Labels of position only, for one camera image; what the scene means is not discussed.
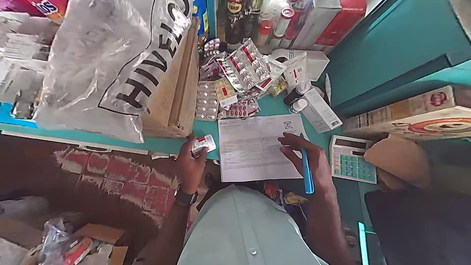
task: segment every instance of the printed invoice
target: printed invoice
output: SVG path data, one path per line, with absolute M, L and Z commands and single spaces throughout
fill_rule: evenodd
M 219 120 L 222 181 L 302 178 L 279 150 L 284 132 L 306 135 L 300 114 Z

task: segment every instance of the wrist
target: wrist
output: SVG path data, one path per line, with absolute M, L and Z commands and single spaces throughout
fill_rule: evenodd
M 198 191 L 198 186 L 182 183 L 180 184 L 180 190 L 191 195 Z

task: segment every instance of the calculator display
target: calculator display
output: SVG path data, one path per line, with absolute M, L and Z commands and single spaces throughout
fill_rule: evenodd
M 349 141 L 349 140 L 345 140 L 345 139 L 336 139 L 335 140 L 335 145 L 342 145 L 342 146 L 366 149 L 366 143 L 364 143 L 364 142 Z

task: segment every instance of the black lettering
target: black lettering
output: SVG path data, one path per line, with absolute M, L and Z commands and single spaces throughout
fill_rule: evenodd
M 134 72 L 147 77 L 147 79 L 149 79 L 154 84 L 154 86 L 157 86 L 159 84 L 159 81 L 157 80 L 157 78 L 155 78 L 151 73 L 149 73 L 148 71 L 144 69 L 136 68 Z
M 131 106 L 135 108 L 142 108 L 142 104 L 137 102 L 136 97 L 139 95 L 140 92 L 143 92 L 147 97 L 150 97 L 152 92 L 145 85 L 137 82 L 134 79 L 128 78 L 126 80 L 126 84 L 134 86 L 134 89 L 129 95 L 118 93 L 116 95 L 116 98 L 128 102 Z
M 172 30 L 169 26 L 167 26 L 166 24 L 164 24 L 164 23 L 161 23 L 161 24 L 160 24 L 160 27 L 163 28 L 164 30 L 170 32 L 170 34 L 172 34 L 173 37 L 175 37 L 175 40 L 177 41 L 177 43 L 180 44 L 181 37 L 182 37 L 181 34 L 180 34 L 180 36 L 177 36 L 175 33 L 173 33 L 173 30 Z
M 183 11 L 183 14 L 187 17 L 188 14 L 190 13 L 190 2 L 188 0 L 183 0 L 183 3 L 185 4 L 185 10 Z M 173 14 L 175 7 L 176 5 L 174 3 L 169 3 L 167 5 L 167 10 L 173 21 L 175 21 L 175 15 Z
M 169 51 L 170 53 L 170 56 L 173 56 L 175 55 L 175 52 L 177 51 L 177 47 L 173 48 L 173 50 L 171 49 L 170 45 L 172 44 L 172 40 L 167 38 L 167 41 L 165 43 L 163 43 L 163 35 L 160 34 L 159 35 L 159 49 L 163 49 L 163 50 L 167 50 Z
M 159 59 L 159 61 L 161 61 L 162 64 L 159 64 L 159 63 L 154 62 L 154 61 L 151 61 L 151 60 L 144 60 L 144 61 L 142 61 L 141 64 L 157 67 L 157 68 L 159 68 L 160 70 L 162 70 L 162 72 L 165 73 L 165 72 L 167 71 L 167 61 L 166 61 L 166 60 L 162 57 L 162 55 L 160 55 L 156 50 L 153 50 L 153 51 L 152 51 L 152 54 L 153 54 L 157 59 Z

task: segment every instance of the cardboard box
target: cardboard box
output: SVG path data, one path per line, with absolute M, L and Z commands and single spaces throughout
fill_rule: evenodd
M 115 246 L 115 244 L 124 233 L 124 230 L 102 224 L 86 224 L 75 232 L 74 235 L 90 237 L 113 245 L 110 265 L 122 265 L 126 257 L 126 252 L 128 251 L 128 246 L 118 247 Z
M 343 132 L 367 139 L 383 132 L 412 140 L 471 136 L 471 87 L 448 85 L 352 117 Z
M 193 129 L 198 90 L 198 25 L 198 19 L 193 18 L 183 40 L 185 47 L 180 49 L 180 63 L 172 64 L 175 67 L 164 80 L 167 85 L 149 99 L 150 114 L 141 116 L 144 136 L 184 138 Z
M 302 98 L 308 102 L 308 105 L 301 112 L 318 133 L 324 133 L 342 125 L 342 121 L 317 90 L 309 90 Z
M 312 81 L 317 81 L 324 71 L 325 67 L 329 64 L 330 60 L 327 56 L 321 51 L 309 51 L 309 50 L 285 50 L 285 49 L 276 49 L 271 53 L 273 59 L 280 57 L 285 57 L 286 59 L 291 59 L 300 55 L 301 53 L 307 53 L 307 62 L 308 62 L 308 78 Z
M 31 249 L 41 244 L 42 230 L 21 221 L 0 219 L 0 238 Z
M 353 29 L 366 13 L 365 0 L 340 0 L 342 10 L 332 19 L 315 43 L 335 46 Z
M 340 0 L 311 0 L 309 5 L 306 8 L 312 8 L 312 10 L 292 43 L 292 49 L 309 50 L 310 46 L 316 42 L 335 15 L 342 9 Z

